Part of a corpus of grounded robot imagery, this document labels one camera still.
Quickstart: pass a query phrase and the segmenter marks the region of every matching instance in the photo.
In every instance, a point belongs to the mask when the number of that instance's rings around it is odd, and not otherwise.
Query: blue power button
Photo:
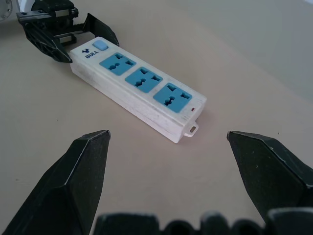
[[[95,41],[92,45],[98,48],[99,50],[106,50],[109,48],[108,45],[101,40]]]

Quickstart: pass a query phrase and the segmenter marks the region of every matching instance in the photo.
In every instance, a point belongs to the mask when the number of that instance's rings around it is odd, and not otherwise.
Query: power strip
[[[97,37],[70,52],[74,74],[171,141],[192,137],[206,97]]]

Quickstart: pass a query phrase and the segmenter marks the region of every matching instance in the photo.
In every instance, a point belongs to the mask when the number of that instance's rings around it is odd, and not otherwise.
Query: white wall
[[[313,5],[304,0],[170,2],[295,93],[313,101]]]

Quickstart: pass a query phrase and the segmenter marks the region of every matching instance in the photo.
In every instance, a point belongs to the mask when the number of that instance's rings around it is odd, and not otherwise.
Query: black plastic part
[[[281,208],[268,212],[266,235],[312,235],[313,208]]]
[[[109,131],[76,139],[43,175],[4,235],[88,235],[102,192]]]
[[[255,207],[263,218],[274,208],[311,207],[313,170],[279,141],[231,131],[227,139]]]
[[[36,6],[36,10],[40,9],[44,12],[74,9],[74,4],[69,0],[35,0],[34,5]]]
[[[71,34],[70,37],[71,37],[70,41],[61,43],[61,45],[65,47],[77,42],[77,38],[73,34]]]
[[[163,235],[195,235],[196,231],[186,221],[174,220],[164,229]]]
[[[83,27],[84,32],[91,32],[95,37],[102,37],[111,43],[119,46],[115,33],[106,24],[102,23],[95,16],[88,13]]]
[[[148,214],[104,214],[98,217],[94,235],[159,235],[158,220]]]
[[[262,229],[250,220],[238,220],[231,229],[232,235],[262,235]]]
[[[210,211],[201,217],[201,235],[229,235],[227,220],[217,211]]]
[[[72,59],[64,47],[47,30],[39,28],[36,23],[22,24],[26,38],[37,47],[43,54],[46,54],[58,62],[72,63]]]

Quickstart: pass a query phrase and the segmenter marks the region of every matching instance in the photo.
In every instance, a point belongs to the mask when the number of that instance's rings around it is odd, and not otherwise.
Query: beige table
[[[153,212],[161,227],[174,218],[199,227],[202,213],[219,210],[231,223],[262,223],[227,131],[277,138],[313,166],[312,103],[166,1],[74,3],[81,21],[91,12],[110,25],[125,50],[205,95],[200,128],[172,143],[68,64],[41,54],[16,21],[0,24],[0,231],[71,142],[101,129],[109,129],[112,139],[97,214]]]

